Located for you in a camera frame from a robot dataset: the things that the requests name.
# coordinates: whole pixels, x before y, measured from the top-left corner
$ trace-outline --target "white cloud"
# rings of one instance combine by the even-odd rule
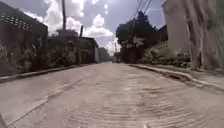
[[[75,2],[78,3],[78,0],[72,0],[72,2],[71,4],[74,4]],[[53,34],[55,33],[56,30],[62,28],[62,14],[61,14],[60,3],[58,0],[45,0],[45,3],[48,5],[48,9],[46,12],[47,15],[45,17],[40,17],[30,12],[26,12],[26,14],[42,21],[44,24],[48,26],[49,34]],[[79,32],[82,23],[80,21],[75,20],[72,16],[73,14],[69,14],[69,15],[67,15],[68,16],[67,29],[73,29],[73,30],[76,30],[76,32]],[[78,16],[84,16],[84,13],[80,11]],[[112,37],[113,33],[109,29],[103,27],[104,24],[105,24],[104,18],[100,14],[96,15],[96,17],[93,19],[92,26],[84,29],[84,33],[83,33],[84,36],[93,37],[93,38]]]
[[[104,25],[104,18],[100,14],[98,14],[93,19],[92,26],[84,30],[84,35],[95,38],[112,37],[113,33],[109,29],[104,28],[103,25]]]
[[[67,16],[84,16],[84,5],[85,0],[66,0],[65,6],[66,6],[66,15]]]
[[[73,4],[69,8],[75,7],[75,6],[79,7],[79,11],[70,9],[70,12],[72,10],[74,10],[76,12],[73,14],[68,13],[68,15],[67,15],[68,18],[67,18],[67,23],[66,23],[67,29],[74,29],[77,32],[79,32],[82,24],[81,24],[81,22],[76,21],[71,16],[73,16],[73,15],[82,16],[82,17],[84,16],[84,13],[82,12],[84,3],[82,1],[84,2],[84,0],[72,0],[70,2],[67,2],[67,4]],[[55,33],[55,31],[57,29],[62,28],[62,14],[61,14],[61,6],[60,6],[61,4],[59,3],[58,0],[45,0],[45,3],[48,5],[48,9],[46,12],[47,15],[45,17],[41,17],[35,13],[26,12],[26,11],[24,13],[26,13],[30,17],[36,18],[40,22],[43,22],[45,25],[48,26],[49,34],[53,34],[53,33]]]
[[[34,18],[34,19],[37,19],[38,21],[40,21],[40,22],[43,22],[43,17],[41,17],[41,16],[38,16],[37,14],[35,14],[35,13],[31,13],[31,12],[24,12],[26,15],[28,15],[28,16],[30,16],[30,17],[32,17],[32,18]]]
[[[108,5],[107,5],[107,4],[105,4],[105,5],[104,5],[104,8],[107,10],[107,9],[108,9]]]
[[[96,27],[101,27],[104,25],[104,18],[100,15],[97,14],[97,16],[93,19],[93,25]]]
[[[110,41],[105,48],[107,49],[108,53],[112,56],[115,53],[115,43],[116,43],[116,50],[117,52],[120,51],[121,46],[117,43],[117,38],[114,41]]]
[[[94,38],[111,37],[113,33],[104,27],[91,26],[84,30],[84,35]]]
[[[81,22],[76,21],[72,17],[68,17],[67,18],[67,28],[68,29],[75,30],[76,32],[79,33],[81,26],[82,26],[82,23]]]
[[[99,0],[92,0],[92,4],[96,4]]]
[[[80,12],[79,16],[84,17],[84,12]]]
[[[48,5],[47,15],[44,17],[44,23],[48,26],[50,33],[61,28],[62,26],[62,14],[58,1],[45,0]]]

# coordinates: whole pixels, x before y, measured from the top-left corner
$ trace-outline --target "blue sky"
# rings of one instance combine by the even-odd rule
[[[62,26],[61,0],[1,0],[48,25],[50,33]],[[113,52],[115,31],[120,23],[133,18],[140,0],[66,0],[67,28],[84,25],[84,36],[94,37],[100,46]],[[143,0],[141,10],[146,8]],[[157,28],[165,25],[164,0],[153,0],[146,14]]]

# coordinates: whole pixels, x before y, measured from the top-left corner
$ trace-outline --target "tree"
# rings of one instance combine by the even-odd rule
[[[148,16],[142,11],[137,19],[120,24],[116,30],[118,43],[121,45],[120,57],[124,62],[136,63],[141,59],[144,50],[156,42],[157,30],[148,21]],[[134,43],[134,37],[144,39],[143,44]]]
[[[99,50],[99,57],[101,62],[106,62],[111,60],[109,53],[104,47],[100,47],[98,50]]]

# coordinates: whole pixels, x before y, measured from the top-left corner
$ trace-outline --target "street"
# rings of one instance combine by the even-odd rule
[[[0,84],[9,128],[223,128],[224,94],[103,63]]]

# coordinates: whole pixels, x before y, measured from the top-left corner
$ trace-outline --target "wall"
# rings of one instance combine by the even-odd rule
[[[0,1],[0,47],[7,51],[7,62],[4,62],[0,51],[0,76],[19,72],[17,58],[25,49],[33,45],[42,47],[41,53],[44,54],[47,29],[47,26],[36,19]]]
[[[224,1],[167,0],[169,48],[191,52],[192,69],[224,69]]]
[[[184,9],[180,0],[167,0],[163,5],[163,9],[167,24],[169,49],[174,55],[189,52]]]

